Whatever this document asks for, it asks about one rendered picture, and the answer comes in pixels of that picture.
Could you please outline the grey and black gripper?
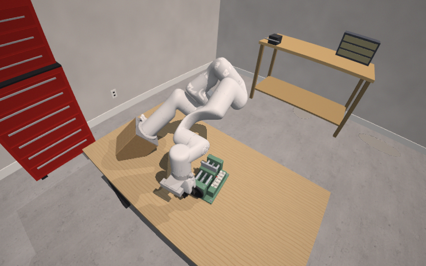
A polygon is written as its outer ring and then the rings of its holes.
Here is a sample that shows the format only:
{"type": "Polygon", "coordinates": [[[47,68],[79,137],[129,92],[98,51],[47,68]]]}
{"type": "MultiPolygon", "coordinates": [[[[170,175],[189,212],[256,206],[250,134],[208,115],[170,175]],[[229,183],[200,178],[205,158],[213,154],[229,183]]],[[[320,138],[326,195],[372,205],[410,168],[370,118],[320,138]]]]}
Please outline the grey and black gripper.
{"type": "Polygon", "coordinates": [[[189,177],[187,180],[184,181],[184,183],[181,185],[181,188],[184,189],[183,196],[186,198],[189,194],[194,195],[196,192],[194,188],[196,187],[195,177],[193,178],[189,177]]]}

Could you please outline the green slide mechanism with black handwheel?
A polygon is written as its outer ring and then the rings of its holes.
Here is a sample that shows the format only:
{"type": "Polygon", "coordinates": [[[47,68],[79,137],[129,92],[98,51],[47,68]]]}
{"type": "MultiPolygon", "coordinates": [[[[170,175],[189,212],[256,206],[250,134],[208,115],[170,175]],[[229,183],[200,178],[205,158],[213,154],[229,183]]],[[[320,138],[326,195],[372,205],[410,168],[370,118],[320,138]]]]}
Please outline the green slide mechanism with black handwheel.
{"type": "Polygon", "coordinates": [[[229,174],[222,169],[223,160],[211,154],[207,156],[207,162],[201,161],[199,172],[195,176],[196,193],[193,195],[209,204],[212,204],[221,190],[229,174]]]}

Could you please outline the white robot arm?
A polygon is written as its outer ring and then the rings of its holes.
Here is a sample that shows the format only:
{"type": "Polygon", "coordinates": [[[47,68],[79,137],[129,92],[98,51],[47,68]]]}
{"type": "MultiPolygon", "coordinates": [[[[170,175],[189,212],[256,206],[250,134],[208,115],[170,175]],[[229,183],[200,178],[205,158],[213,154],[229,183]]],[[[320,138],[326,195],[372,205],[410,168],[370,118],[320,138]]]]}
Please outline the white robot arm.
{"type": "Polygon", "coordinates": [[[157,133],[175,117],[176,109],[186,115],[173,135],[175,145],[169,150],[172,174],[160,182],[162,188],[179,197],[184,193],[181,185],[194,176],[191,163],[210,148],[207,139],[190,131],[190,128],[201,120],[222,119],[230,105],[235,110],[242,109],[248,98],[245,82],[225,58],[215,59],[188,83],[186,91],[188,94],[182,89],[175,89],[149,118],[142,114],[142,121],[138,124],[140,132],[154,140],[157,133]],[[220,83],[213,92],[211,88],[218,80],[220,83]]]}

